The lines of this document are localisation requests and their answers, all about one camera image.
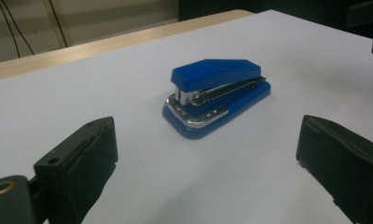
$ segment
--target cable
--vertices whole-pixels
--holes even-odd
[[[23,38],[24,43],[26,43],[27,47],[29,47],[29,50],[32,52],[32,54],[35,55],[35,53],[34,53],[33,50],[32,50],[32,47],[30,47],[29,42],[27,42],[26,38],[24,38],[24,35],[21,33],[21,30],[19,29],[18,24],[15,22],[15,19],[13,18],[12,13],[11,13],[11,11],[9,10],[7,4],[4,2],[4,0],[0,0],[0,1],[1,1],[1,2],[3,3],[3,5],[6,7],[6,10],[8,11],[8,14],[9,14],[9,16],[11,17],[11,19],[12,19],[12,21],[13,21],[13,23],[14,23],[16,29],[18,30],[19,34],[21,35],[21,38]]]
[[[12,28],[11,28],[11,26],[9,25],[8,18],[7,18],[7,16],[6,16],[6,13],[4,12],[3,7],[1,6],[1,4],[0,4],[0,9],[1,9],[1,11],[3,12],[4,18],[6,19],[8,29],[9,29],[9,31],[11,32],[12,39],[14,40],[14,44],[15,44],[16,51],[18,52],[18,57],[20,58],[20,57],[21,57],[21,54],[19,53],[18,44],[16,43],[16,39],[15,39],[15,36],[14,36],[14,34],[13,34],[13,32],[12,32]]]
[[[53,6],[51,0],[49,0],[49,4],[50,4],[50,8],[52,9],[53,16],[55,17],[56,24],[58,24],[59,31],[61,32],[62,40],[64,42],[64,45],[68,48],[69,45],[67,44],[67,40],[65,39],[64,32],[62,30],[62,26],[61,26],[61,23],[60,23],[59,18],[58,18],[58,14],[56,13],[55,7]]]

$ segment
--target table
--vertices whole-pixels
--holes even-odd
[[[0,177],[32,177],[34,162],[73,131],[113,116],[119,162],[84,223],[350,223],[295,153],[305,114],[373,142],[370,49],[370,39],[271,10],[26,73],[10,69],[0,79]],[[204,58],[261,65],[272,93],[192,141],[160,111],[174,90],[172,69]]]
[[[0,79],[13,77],[19,74],[32,72],[61,63],[69,63],[75,60],[87,58],[93,55],[105,53],[110,50],[121,49],[128,46],[152,41],[169,35],[200,29],[202,27],[218,24],[224,21],[237,20],[238,18],[252,15],[244,10],[232,10],[212,16],[201,17],[189,21],[180,21],[152,29],[146,29],[126,35],[119,35],[73,46],[67,49],[59,49],[22,59],[0,63]]]

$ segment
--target stapler chrome part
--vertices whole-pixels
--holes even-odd
[[[247,60],[203,60],[173,69],[175,93],[163,117],[184,137],[202,138],[270,93],[258,65]]]

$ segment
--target table edge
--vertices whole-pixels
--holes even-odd
[[[182,34],[184,32],[197,30],[226,21],[234,21],[250,15],[253,15],[253,13],[249,11],[240,9],[231,10],[189,21],[180,21],[130,34],[97,40],[66,49],[57,49],[50,52],[2,62],[0,63],[0,79],[14,77],[57,64],[69,63],[111,50],[126,48],[128,46],[141,44],[170,35]]]

